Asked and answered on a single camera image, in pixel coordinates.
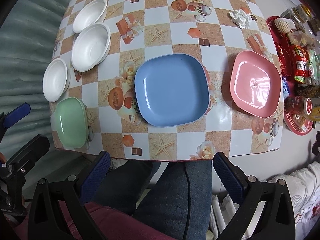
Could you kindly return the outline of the small white foam bowl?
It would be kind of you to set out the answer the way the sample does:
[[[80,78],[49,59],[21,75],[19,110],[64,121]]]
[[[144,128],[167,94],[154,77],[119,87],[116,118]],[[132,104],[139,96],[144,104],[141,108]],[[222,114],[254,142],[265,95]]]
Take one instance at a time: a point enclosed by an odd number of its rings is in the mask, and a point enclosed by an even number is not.
[[[42,89],[48,102],[56,102],[67,90],[70,82],[68,67],[63,59],[54,59],[44,72]]]

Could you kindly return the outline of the large white foam bowl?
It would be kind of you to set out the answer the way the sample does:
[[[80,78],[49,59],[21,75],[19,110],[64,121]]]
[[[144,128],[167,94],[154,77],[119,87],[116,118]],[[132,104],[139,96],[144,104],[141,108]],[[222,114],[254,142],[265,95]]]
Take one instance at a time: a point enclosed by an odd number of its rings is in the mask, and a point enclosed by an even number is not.
[[[94,23],[82,31],[72,48],[72,66],[78,72],[91,70],[108,55],[111,46],[111,31],[105,23]]]

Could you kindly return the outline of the pink square plate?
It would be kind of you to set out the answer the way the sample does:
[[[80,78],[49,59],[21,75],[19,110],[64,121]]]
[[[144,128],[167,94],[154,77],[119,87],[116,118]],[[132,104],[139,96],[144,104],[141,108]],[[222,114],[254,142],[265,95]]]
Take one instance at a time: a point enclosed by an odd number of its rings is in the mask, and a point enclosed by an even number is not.
[[[271,61],[254,51],[244,50],[235,58],[229,87],[240,109],[266,119],[278,108],[281,75]]]

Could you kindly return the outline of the blue square plate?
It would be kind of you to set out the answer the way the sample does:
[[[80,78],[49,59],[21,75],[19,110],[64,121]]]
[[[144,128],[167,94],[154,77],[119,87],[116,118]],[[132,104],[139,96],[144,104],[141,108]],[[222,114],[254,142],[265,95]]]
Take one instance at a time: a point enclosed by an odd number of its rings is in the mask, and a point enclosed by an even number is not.
[[[204,68],[187,54],[145,61],[135,74],[135,94],[141,116],[156,127],[195,122],[204,116],[210,101]]]

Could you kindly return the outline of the white sneaker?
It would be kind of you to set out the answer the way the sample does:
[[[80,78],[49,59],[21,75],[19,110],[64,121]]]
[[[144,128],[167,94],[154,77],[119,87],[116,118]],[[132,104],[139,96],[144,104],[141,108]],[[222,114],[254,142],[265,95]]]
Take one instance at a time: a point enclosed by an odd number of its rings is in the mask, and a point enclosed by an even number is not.
[[[316,177],[309,171],[302,174],[292,175],[278,175],[269,180],[271,183],[275,183],[278,180],[284,180],[289,189],[293,213],[295,217],[303,210],[304,205],[310,199],[315,186]]]

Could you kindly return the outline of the green square plate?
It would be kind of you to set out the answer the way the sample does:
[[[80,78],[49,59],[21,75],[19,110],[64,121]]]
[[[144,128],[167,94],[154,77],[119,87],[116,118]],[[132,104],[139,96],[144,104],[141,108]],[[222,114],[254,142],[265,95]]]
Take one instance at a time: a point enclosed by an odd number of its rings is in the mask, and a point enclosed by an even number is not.
[[[88,139],[86,109],[78,98],[60,101],[55,111],[57,135],[66,148],[81,148]]]

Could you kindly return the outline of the teal curtain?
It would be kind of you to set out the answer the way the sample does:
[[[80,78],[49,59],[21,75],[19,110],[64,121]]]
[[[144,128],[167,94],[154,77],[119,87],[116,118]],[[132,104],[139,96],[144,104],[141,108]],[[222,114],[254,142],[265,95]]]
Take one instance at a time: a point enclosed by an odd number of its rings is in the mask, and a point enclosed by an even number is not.
[[[42,79],[70,1],[17,0],[1,26],[1,112],[8,113],[24,102],[31,107],[1,142],[6,158],[36,135],[52,138]]]

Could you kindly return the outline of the person legs in jeans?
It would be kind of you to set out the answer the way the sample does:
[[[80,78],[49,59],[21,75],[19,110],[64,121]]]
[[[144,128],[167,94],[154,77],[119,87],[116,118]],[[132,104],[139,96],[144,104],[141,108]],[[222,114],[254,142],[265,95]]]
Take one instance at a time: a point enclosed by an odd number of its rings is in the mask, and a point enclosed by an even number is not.
[[[205,239],[212,199],[212,161],[170,162],[142,198],[159,162],[129,160],[108,172],[93,201],[175,239]]]

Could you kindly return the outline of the red snack packet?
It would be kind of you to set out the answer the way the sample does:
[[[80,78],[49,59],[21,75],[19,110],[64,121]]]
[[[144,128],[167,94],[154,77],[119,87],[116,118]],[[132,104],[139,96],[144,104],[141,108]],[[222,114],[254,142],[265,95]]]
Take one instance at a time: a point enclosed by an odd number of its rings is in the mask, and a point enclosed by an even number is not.
[[[305,79],[310,77],[308,67],[309,52],[298,45],[291,45],[290,52],[293,61],[294,80],[297,83],[305,83]]]

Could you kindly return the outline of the red snack tray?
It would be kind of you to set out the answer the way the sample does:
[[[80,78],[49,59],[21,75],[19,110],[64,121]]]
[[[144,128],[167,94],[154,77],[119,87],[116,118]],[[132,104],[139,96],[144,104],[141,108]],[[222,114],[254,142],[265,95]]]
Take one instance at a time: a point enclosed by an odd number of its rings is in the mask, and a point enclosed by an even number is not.
[[[295,95],[295,81],[294,81],[294,66],[293,66],[293,59],[291,56],[290,51],[290,42],[289,38],[281,34],[275,23],[274,20],[279,18],[279,16],[270,16],[267,18],[266,23],[270,30],[271,36],[273,38],[274,44],[276,49],[282,48],[283,56],[278,54],[279,61],[282,63],[281,65],[281,74],[285,77],[287,84],[288,84],[288,91],[291,96]],[[295,115],[291,113],[289,110],[284,107],[284,122],[287,125],[288,129],[295,133],[296,135],[306,135],[308,134],[313,127],[313,122],[305,119],[304,124],[302,127],[297,122],[298,120],[295,118]]]

